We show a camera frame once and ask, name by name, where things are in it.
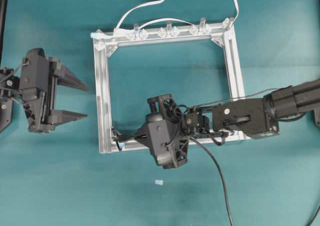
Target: gripper jaw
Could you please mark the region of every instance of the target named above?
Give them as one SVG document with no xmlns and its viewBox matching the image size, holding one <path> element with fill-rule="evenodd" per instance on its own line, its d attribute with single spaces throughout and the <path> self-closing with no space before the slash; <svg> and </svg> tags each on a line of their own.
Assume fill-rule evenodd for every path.
<svg viewBox="0 0 320 226">
<path fill-rule="evenodd" d="M 23 59 L 19 90 L 30 132 L 48 133 L 61 124 L 77 121 L 87 115 L 56 110 L 57 85 L 88 91 L 57 58 L 46 58 L 43 49 L 32 49 Z"/>
</svg>

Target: wire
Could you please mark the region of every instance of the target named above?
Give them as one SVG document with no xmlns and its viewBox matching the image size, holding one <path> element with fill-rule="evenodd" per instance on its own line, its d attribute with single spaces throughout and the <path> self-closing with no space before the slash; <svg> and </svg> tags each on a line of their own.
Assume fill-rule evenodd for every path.
<svg viewBox="0 0 320 226">
<path fill-rule="evenodd" d="M 233 97 L 233 98 L 228 98 L 228 99 L 217 100 L 215 102 L 202 103 L 202 104 L 196 105 L 195 107 L 207 106 L 207 105 L 211 105 L 211 104 L 215 104 L 215 103 L 219 103 L 219 102 L 228 102 L 228 101 L 232 101 L 232 100 L 245 99 L 247 97 L 257 96 L 257 95 L 259 95 L 261 93 L 264 93 L 264 92 L 267 92 L 267 91 L 276 91 L 276 90 L 279 90 L 279 89 L 280 88 L 268 88 L 268 89 L 265 89 L 263 91 L 260 91 L 260 92 L 254 93 L 254 94 L 250 94 L 250 95 L 246 95 L 246 96 L 243 96 L 243 97 Z"/>
<path fill-rule="evenodd" d="M 233 23 L 235 23 L 236 19 L 239 16 L 239 4 L 238 4 L 238 0 L 233 0 L 233 2 L 234 2 L 235 11 L 236 11 L 235 18 L 233 20 Z"/>
<path fill-rule="evenodd" d="M 300 120 L 301 118 L 303 118 L 307 113 L 304 112 L 302 114 L 300 114 L 299 116 L 295 117 L 295 118 L 290 118 L 290 119 L 277 119 L 278 122 L 295 122 Z"/>
<path fill-rule="evenodd" d="M 224 187 L 224 199 L 225 199 L 225 206 L 226 206 L 226 211 L 228 213 L 228 217 L 229 217 L 229 221 L 230 221 L 230 225 L 231 226 L 234 226 L 234 222 L 232 220 L 232 216 L 231 216 L 231 211 L 230 211 L 230 206 L 229 206 L 229 200 L 228 200 L 228 193 L 226 191 L 226 182 L 225 182 L 225 178 L 224 178 L 224 175 L 222 173 L 222 170 L 219 166 L 219 163 L 217 162 L 217 160 L 215 159 L 215 157 L 213 156 L 213 154 L 204 146 L 202 145 L 201 143 L 199 143 L 196 139 L 194 139 L 193 137 L 190 138 L 190 140 L 194 143 L 196 143 L 199 147 L 201 147 L 204 151 L 207 152 L 207 154 L 211 157 L 211 159 L 214 161 L 218 171 L 219 171 L 219 174 L 220 174 L 220 177 L 221 177 L 221 181 L 222 181 L 222 185 Z"/>
<path fill-rule="evenodd" d="M 307 224 L 307 226 L 311 226 L 314 222 L 314 220 L 316 219 L 316 217 L 318 216 L 320 211 L 320 205 L 318 206 L 318 208 L 316 209 L 316 212 L 314 214 L 314 216 L 312 217 L 311 221 Z"/>
<path fill-rule="evenodd" d="M 13 72 L 11 72 L 9 75 L 7 75 L 6 77 L 4 77 L 3 79 L 0 80 L 0 83 L 4 82 L 6 79 L 12 77 L 21 67 L 28 65 L 29 62 L 27 63 L 22 63 L 21 65 L 17 66 Z"/>
<path fill-rule="evenodd" d="M 186 109 L 183 114 L 181 115 L 181 118 L 179 120 L 179 123 L 178 123 L 178 128 L 176 129 L 176 132 L 174 134 L 174 136 L 172 137 L 171 141 L 169 143 L 167 143 L 167 145 L 170 145 L 176 138 L 178 132 L 180 131 L 180 127 L 181 127 L 181 123 L 182 123 L 182 119 L 184 118 L 184 114 L 188 111 L 188 109 Z"/>
<path fill-rule="evenodd" d="M 176 18 L 160 18 L 160 19 L 156 19 L 156 20 L 152 20 L 152 21 L 149 21 L 147 23 L 144 23 L 142 26 L 139 27 L 139 29 L 141 30 L 144 27 L 149 26 L 149 25 L 154 24 L 154 23 L 167 22 L 167 21 L 183 22 L 183 23 L 186 23 L 186 24 L 189 24 L 189 25 L 194 25 L 194 24 L 192 24 L 190 22 L 187 22 L 187 21 L 184 21 L 184 20 L 180 20 L 180 19 L 176 19 Z"/>
<path fill-rule="evenodd" d="M 158 0 L 158 1 L 153 1 L 153 2 L 147 2 L 147 3 L 143 3 L 141 5 L 138 5 L 132 9 L 130 9 L 129 11 L 127 11 L 120 19 L 120 21 L 118 22 L 118 24 L 116 25 L 115 27 L 115 30 L 119 30 L 120 29 L 120 26 L 122 25 L 122 23 L 124 22 L 124 20 L 126 19 L 126 17 L 132 12 L 134 11 L 135 9 L 138 9 L 138 8 L 141 8 L 141 7 L 147 7 L 147 6 L 154 6 L 154 5 L 158 5 L 158 4 L 161 4 L 163 3 L 165 0 Z M 234 7 L 235 7 L 235 11 L 236 11 L 236 14 L 235 14 L 235 17 L 231 19 L 231 22 L 228 26 L 228 28 L 231 28 L 231 26 L 236 22 L 238 16 L 239 16 L 239 4 L 238 4 L 238 0 L 233 0 L 233 3 L 234 3 Z M 161 18 L 161 19 L 156 19 L 156 20 L 152 20 L 152 21 L 149 21 L 145 24 L 143 24 L 142 26 L 139 27 L 139 29 L 141 30 L 142 28 L 148 26 L 148 25 L 151 25 L 151 24 L 154 24 L 154 23 L 158 23 L 158 22 L 163 22 L 163 21 L 176 21 L 176 22 L 183 22 L 183 23 L 186 23 L 186 24 L 189 24 L 189 25 L 193 25 L 192 23 L 190 22 L 187 22 L 187 21 L 184 21 L 184 20 L 181 20 L 181 19 L 176 19 L 176 18 Z"/>
<path fill-rule="evenodd" d="M 120 19 L 120 21 L 118 22 L 117 26 L 115 27 L 116 29 L 119 29 L 121 24 L 123 23 L 123 21 L 125 20 L 125 18 L 135 9 L 141 8 L 141 7 L 147 7 L 147 6 L 153 6 L 153 5 L 158 5 L 161 4 L 162 2 L 164 2 L 165 0 L 158 0 L 158 1 L 153 1 L 153 2 L 147 2 L 147 3 L 143 3 L 139 6 L 136 6 L 132 9 L 130 9 L 129 11 L 127 11 Z"/>
</svg>

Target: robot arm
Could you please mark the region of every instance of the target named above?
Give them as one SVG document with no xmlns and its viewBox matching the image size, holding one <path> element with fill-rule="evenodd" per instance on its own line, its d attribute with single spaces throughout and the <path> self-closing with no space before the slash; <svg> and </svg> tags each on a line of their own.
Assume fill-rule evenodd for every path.
<svg viewBox="0 0 320 226">
<path fill-rule="evenodd" d="M 233 131 L 242 131 L 253 139 L 276 136 L 280 134 L 279 122 L 299 120 L 309 111 L 315 111 L 316 124 L 320 124 L 320 80 L 279 89 L 263 98 L 234 99 L 205 107 L 177 105 L 171 94 L 147 102 L 150 114 L 136 135 L 115 133 L 114 140 L 135 139 L 148 147 L 156 164 L 165 169 L 187 163 L 190 138 L 211 138 L 222 145 Z M 207 113 L 212 114 L 212 130 L 209 118 L 204 116 Z"/>
</svg>

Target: metal bracket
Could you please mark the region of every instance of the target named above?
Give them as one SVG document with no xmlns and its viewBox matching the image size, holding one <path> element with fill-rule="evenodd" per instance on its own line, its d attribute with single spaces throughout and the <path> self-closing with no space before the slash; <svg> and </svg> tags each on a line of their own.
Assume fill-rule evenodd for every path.
<svg viewBox="0 0 320 226">
<path fill-rule="evenodd" d="M 242 72 L 239 61 L 236 34 L 233 23 L 226 18 L 221 23 L 207 24 L 204 19 L 199 25 L 173 26 L 171 22 L 166 28 L 140 30 L 123 30 L 103 33 L 97 30 L 91 34 L 93 38 L 96 103 L 98 119 L 99 152 L 118 151 L 113 141 L 113 125 L 109 86 L 108 58 L 120 47 L 151 45 L 159 43 L 185 42 L 195 40 L 212 40 L 224 51 L 226 73 L 231 97 L 245 96 Z M 241 131 L 230 135 L 226 141 L 247 140 Z M 201 143 L 212 143 L 211 139 L 201 138 Z M 123 151 L 145 149 L 135 140 L 123 145 Z"/>
<path fill-rule="evenodd" d="M 0 102 L 0 133 L 9 126 L 12 118 L 13 101 Z"/>
</svg>

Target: black cable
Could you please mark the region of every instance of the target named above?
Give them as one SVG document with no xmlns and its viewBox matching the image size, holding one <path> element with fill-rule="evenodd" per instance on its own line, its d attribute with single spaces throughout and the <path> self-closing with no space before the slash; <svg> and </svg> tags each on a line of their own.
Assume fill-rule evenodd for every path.
<svg viewBox="0 0 320 226">
<path fill-rule="evenodd" d="M 230 211 L 230 206 L 229 206 L 229 200 L 228 200 L 228 193 L 226 191 L 226 182 L 225 182 L 225 178 L 224 178 L 224 175 L 222 173 L 222 170 L 219 166 L 219 163 L 217 162 L 217 160 L 215 159 L 215 157 L 213 156 L 213 154 L 205 147 L 203 146 L 201 143 L 199 143 L 197 140 L 195 140 L 193 137 L 190 137 L 190 140 L 192 142 L 194 142 L 195 144 L 197 144 L 199 147 L 201 147 L 204 151 L 206 151 L 206 153 L 211 157 L 211 159 L 214 161 L 218 171 L 219 171 L 219 174 L 220 174 L 220 177 L 221 177 L 221 181 L 222 181 L 222 185 L 224 187 L 224 199 L 225 199 L 225 205 L 226 205 L 226 211 L 228 213 L 228 217 L 229 217 L 229 221 L 230 221 L 230 225 L 231 226 L 234 226 L 234 222 L 232 220 L 232 216 L 231 216 L 231 211 Z"/>
<path fill-rule="evenodd" d="M 195 105 L 195 107 L 207 106 L 207 105 L 211 105 L 211 104 L 215 104 L 215 103 L 219 103 L 219 102 L 228 102 L 228 101 L 232 101 L 232 100 L 245 99 L 247 97 L 257 96 L 257 95 L 259 95 L 261 93 L 264 93 L 264 92 L 267 92 L 267 91 L 276 91 L 276 90 L 279 90 L 279 89 L 280 88 L 268 88 L 268 89 L 265 89 L 265 90 L 257 92 L 257 93 L 246 95 L 244 97 L 233 97 L 233 98 L 228 98 L 228 99 L 217 100 L 215 102 L 202 103 L 202 104 L 199 104 L 199 105 Z"/>
<path fill-rule="evenodd" d="M 314 216 L 312 217 L 311 221 L 307 224 L 307 226 L 311 226 L 313 224 L 313 222 L 315 221 L 315 219 L 318 216 L 319 212 L 320 212 L 320 205 L 318 206 Z"/>
<path fill-rule="evenodd" d="M 2 60 L 2 50 L 4 46 L 5 21 L 7 14 L 8 0 L 0 0 L 0 66 Z"/>
<path fill-rule="evenodd" d="M 290 118 L 290 119 L 277 119 L 278 122 L 295 122 L 303 118 L 307 113 L 304 112 L 301 115 L 295 117 L 295 118 Z"/>
<path fill-rule="evenodd" d="M 178 132 L 180 131 L 182 119 L 184 118 L 184 115 L 185 115 L 185 113 L 186 113 L 187 111 L 188 111 L 188 109 L 186 109 L 186 110 L 183 112 L 183 114 L 181 115 L 181 118 L 180 118 L 180 120 L 179 120 L 179 122 L 178 122 L 178 128 L 176 129 L 176 132 L 175 132 L 174 136 L 172 137 L 171 141 L 170 141 L 169 143 L 167 143 L 167 145 L 170 145 L 170 144 L 175 140 Z"/>
</svg>

